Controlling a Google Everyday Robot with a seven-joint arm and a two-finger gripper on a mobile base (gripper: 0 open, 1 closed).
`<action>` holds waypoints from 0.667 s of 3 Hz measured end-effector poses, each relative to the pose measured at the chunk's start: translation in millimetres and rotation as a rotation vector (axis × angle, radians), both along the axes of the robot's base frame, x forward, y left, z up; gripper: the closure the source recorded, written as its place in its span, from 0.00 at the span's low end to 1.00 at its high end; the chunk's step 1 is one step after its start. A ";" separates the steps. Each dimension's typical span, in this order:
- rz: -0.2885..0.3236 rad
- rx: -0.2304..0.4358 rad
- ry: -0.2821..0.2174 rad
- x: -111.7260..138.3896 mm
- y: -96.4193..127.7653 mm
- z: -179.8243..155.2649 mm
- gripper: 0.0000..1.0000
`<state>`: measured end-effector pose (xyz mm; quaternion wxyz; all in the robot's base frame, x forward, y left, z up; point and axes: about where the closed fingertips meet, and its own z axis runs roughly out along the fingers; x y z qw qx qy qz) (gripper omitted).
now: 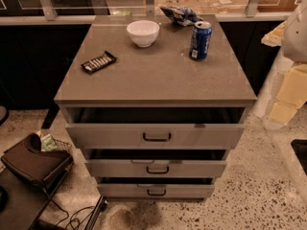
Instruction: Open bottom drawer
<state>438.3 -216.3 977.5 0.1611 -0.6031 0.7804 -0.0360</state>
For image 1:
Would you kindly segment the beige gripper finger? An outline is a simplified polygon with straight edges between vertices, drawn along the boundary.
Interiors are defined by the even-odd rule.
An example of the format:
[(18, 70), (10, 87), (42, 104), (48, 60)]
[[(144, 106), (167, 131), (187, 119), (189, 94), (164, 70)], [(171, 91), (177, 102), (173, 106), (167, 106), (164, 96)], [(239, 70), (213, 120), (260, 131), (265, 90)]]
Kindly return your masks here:
[(288, 71), (269, 77), (269, 99), (264, 118), (267, 130), (285, 127), (307, 102), (307, 64), (294, 64)]

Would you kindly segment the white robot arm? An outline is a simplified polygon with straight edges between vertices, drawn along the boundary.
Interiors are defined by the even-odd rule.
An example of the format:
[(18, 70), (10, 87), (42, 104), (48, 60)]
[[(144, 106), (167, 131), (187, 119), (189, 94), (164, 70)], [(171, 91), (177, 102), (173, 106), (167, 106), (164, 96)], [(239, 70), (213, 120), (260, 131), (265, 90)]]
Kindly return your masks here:
[(267, 117), (267, 127), (278, 129), (286, 126), (307, 102), (307, 0), (302, 0), (288, 19), (261, 42), (280, 46), (283, 56), (294, 63), (284, 74)]

